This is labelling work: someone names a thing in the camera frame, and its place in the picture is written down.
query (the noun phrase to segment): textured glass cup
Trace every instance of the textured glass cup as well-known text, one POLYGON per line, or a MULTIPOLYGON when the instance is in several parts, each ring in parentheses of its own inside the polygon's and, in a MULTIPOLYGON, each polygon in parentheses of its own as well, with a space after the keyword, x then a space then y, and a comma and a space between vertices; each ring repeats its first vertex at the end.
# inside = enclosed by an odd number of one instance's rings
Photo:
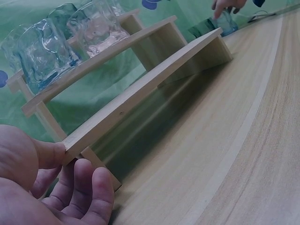
POLYGON ((6 59, 9 62, 10 68, 14 73, 22 69, 21 62, 19 57, 14 55, 14 49, 16 48, 16 43, 19 40, 20 36, 30 27, 29 24, 22 24, 12 30, 9 35, 2 41, 1 49, 4 52, 6 59))
POLYGON ((67 27, 67 22, 76 11, 77 8, 72 3, 67 3, 55 8, 47 18, 52 18, 54 25, 64 33, 66 39, 69 39, 72 33, 67 27))
POLYGON ((50 18, 27 29, 14 54, 20 58, 26 82, 34 94, 80 63, 50 18))
POLYGON ((221 34, 222 37, 225 37, 239 29, 238 25, 235 21, 233 21, 227 10, 223 10, 221 16, 216 20, 212 20, 212 23, 216 28, 220 27, 223 29, 223 33, 221 34))
POLYGON ((67 22, 67 26, 89 57, 94 57, 129 36, 121 28, 107 3, 104 3, 104 7, 101 4, 96 6, 93 2, 88 3, 77 10, 67 22))

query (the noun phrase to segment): person's hand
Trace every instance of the person's hand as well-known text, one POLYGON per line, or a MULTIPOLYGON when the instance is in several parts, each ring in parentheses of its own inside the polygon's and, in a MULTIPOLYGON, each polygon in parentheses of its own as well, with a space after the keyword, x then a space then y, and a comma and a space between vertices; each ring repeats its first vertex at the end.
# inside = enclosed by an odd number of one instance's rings
POLYGON ((59 174, 64 154, 61 143, 40 142, 0 125, 0 224, 108 224, 114 198, 110 174, 86 159, 64 167, 50 197, 37 199, 59 174))
POLYGON ((214 18, 218 19, 224 9, 227 9, 231 13, 233 7, 235 8, 233 13, 236 14, 244 7, 247 0, 214 0, 211 8, 215 11, 214 18))

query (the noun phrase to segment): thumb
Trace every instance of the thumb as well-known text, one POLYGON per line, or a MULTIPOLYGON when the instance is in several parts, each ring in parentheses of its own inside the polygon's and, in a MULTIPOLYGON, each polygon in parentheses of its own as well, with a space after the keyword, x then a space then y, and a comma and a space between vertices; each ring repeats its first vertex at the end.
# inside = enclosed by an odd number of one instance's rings
POLYGON ((39 169, 53 169, 61 165, 66 152, 63 143, 32 141, 37 151, 39 169))

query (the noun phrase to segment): wooden table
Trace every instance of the wooden table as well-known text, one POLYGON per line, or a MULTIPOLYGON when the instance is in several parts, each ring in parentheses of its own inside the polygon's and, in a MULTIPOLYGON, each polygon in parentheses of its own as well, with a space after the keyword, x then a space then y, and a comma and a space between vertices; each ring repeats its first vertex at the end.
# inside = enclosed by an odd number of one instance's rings
POLYGON ((118 128, 139 127, 106 157, 123 178, 112 224, 300 224, 300 10, 225 42, 231 63, 157 90, 118 128))

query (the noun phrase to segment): wooden stand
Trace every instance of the wooden stand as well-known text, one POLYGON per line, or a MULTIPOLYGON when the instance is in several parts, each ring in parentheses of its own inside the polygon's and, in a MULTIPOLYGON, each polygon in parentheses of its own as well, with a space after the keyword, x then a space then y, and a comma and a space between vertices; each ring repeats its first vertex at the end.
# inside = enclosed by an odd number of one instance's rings
MULTIPOLYGON (((35 113, 52 138, 65 144, 67 151, 64 165, 81 155, 95 167, 105 166, 89 146, 116 125, 157 86, 194 75, 232 59, 220 37, 221 29, 214 30, 188 44, 174 24, 175 16, 145 28, 136 15, 138 12, 139 10, 134 10, 118 17, 121 26, 130 37, 86 60, 36 96, 33 96, 28 88, 22 71, 7 81, 12 92, 18 90, 23 92, 27 100, 22 107, 25 115, 29 117, 35 113), (148 73, 67 136, 45 103, 130 47, 148 73)), ((71 38, 68 42, 72 46, 77 45, 75 38, 71 38)), ((114 190, 117 190, 121 184, 113 175, 112 180, 114 190)))

